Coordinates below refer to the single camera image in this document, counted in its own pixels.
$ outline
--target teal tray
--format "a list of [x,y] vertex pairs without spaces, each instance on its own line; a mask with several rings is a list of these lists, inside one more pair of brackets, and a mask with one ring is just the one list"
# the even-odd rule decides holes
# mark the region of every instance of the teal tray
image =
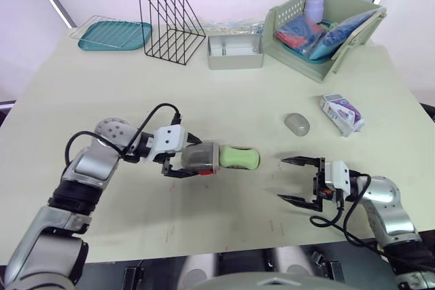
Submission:
[[[133,25],[137,25],[137,23],[123,21],[112,22],[108,20],[96,22],[83,34],[77,45],[84,51],[125,51],[139,49],[143,47],[144,39],[145,43],[147,43],[152,28],[150,24],[142,23],[144,37],[142,36],[142,29],[136,29],[133,31],[133,34],[128,36],[128,39],[124,41],[125,34],[128,33],[128,30],[133,30]],[[106,35],[106,39],[100,37],[100,35]],[[110,43],[117,46],[107,46],[102,43]]]

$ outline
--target plastic bag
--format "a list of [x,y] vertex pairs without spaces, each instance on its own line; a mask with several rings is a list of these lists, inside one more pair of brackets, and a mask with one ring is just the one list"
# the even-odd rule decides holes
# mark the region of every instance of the plastic bag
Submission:
[[369,10],[342,21],[325,34],[311,52],[309,59],[317,60],[322,57],[332,56],[356,28],[368,20],[377,11],[378,10]]
[[308,56],[316,42],[324,35],[324,30],[317,24],[299,15],[275,31],[278,40],[294,51]]

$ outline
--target gray oval object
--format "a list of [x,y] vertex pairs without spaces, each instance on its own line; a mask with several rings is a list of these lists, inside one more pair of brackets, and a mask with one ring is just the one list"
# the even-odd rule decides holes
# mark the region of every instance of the gray oval object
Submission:
[[297,136],[305,136],[310,131],[310,123],[303,115],[299,113],[289,114],[284,124]]

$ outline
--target plastic basket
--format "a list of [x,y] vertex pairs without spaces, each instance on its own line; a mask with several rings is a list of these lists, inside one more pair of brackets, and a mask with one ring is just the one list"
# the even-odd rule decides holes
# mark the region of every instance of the plastic basket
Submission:
[[380,10],[361,24],[336,51],[330,60],[323,63],[310,63],[292,54],[283,47],[283,43],[275,37],[275,31],[288,21],[304,11],[306,0],[289,0],[283,5],[269,10],[264,23],[263,46],[264,51],[283,62],[287,66],[300,71],[302,74],[322,83],[329,72],[337,72],[346,53],[350,49],[365,44],[375,29],[386,17],[386,9],[365,0],[325,0],[324,20],[342,22],[353,15],[379,8]]

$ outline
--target black wire file holder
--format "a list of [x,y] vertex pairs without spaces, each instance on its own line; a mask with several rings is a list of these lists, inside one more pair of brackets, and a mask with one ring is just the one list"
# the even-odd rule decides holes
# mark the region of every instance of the black wire file holder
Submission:
[[142,24],[142,37],[147,56],[186,65],[205,39],[205,32],[188,0],[139,0],[141,23],[152,26],[150,41],[145,42],[146,30]]

